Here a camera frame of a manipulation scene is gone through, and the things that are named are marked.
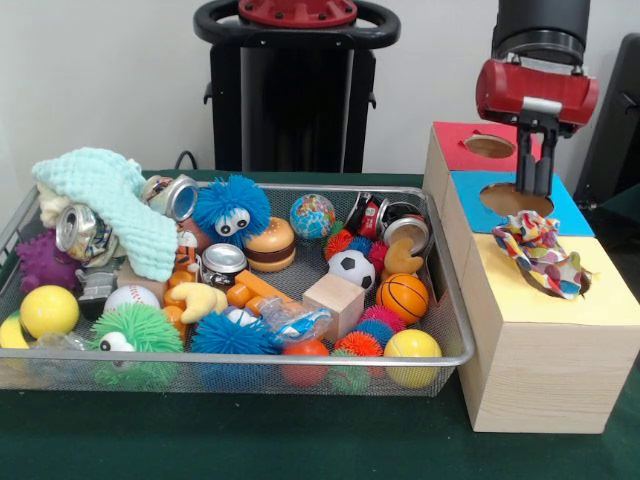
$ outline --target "white wall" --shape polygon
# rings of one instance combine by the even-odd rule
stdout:
[[[202,104],[209,46],[192,29],[204,1],[0,2],[4,210],[30,186],[33,163],[79,146],[112,148],[148,168],[169,167],[189,148],[213,166],[211,115]],[[379,103],[369,116],[364,170],[422,173],[434,120],[477,121],[474,87],[497,0],[378,1],[398,13],[403,30],[398,44],[377,52]],[[586,62],[603,92],[638,18],[637,0],[592,0]],[[593,124],[557,149],[570,188]]]

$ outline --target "toy hamburger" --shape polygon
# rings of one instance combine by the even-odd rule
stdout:
[[[271,217],[269,227],[244,246],[249,266],[259,272],[279,272],[293,263],[295,235],[289,222]]]

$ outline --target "shape sorter box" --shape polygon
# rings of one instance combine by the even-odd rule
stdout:
[[[512,127],[436,124],[425,172],[476,339],[475,356],[460,368],[472,426],[600,433],[640,347],[640,306],[555,175],[549,216],[560,220],[560,244],[580,253],[592,283],[565,300],[525,281],[491,235],[506,218],[480,198],[487,186],[515,180],[515,156],[461,149],[476,130],[515,139]]]

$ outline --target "green tablecloth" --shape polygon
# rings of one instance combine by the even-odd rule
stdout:
[[[254,178],[422,183],[417,175]],[[476,434],[457,375],[434,399],[0,392],[1,478],[631,479],[639,447],[637,369],[595,436]]]

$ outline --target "black cable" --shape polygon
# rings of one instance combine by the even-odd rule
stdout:
[[[198,169],[198,162],[196,161],[196,157],[194,157],[193,153],[191,153],[189,150],[185,150],[180,155],[178,155],[178,160],[176,160],[176,164],[173,167],[174,170],[178,170],[180,168],[180,165],[182,164],[182,160],[184,160],[184,157],[189,157],[189,160],[191,160],[191,166],[193,167],[194,170]]]

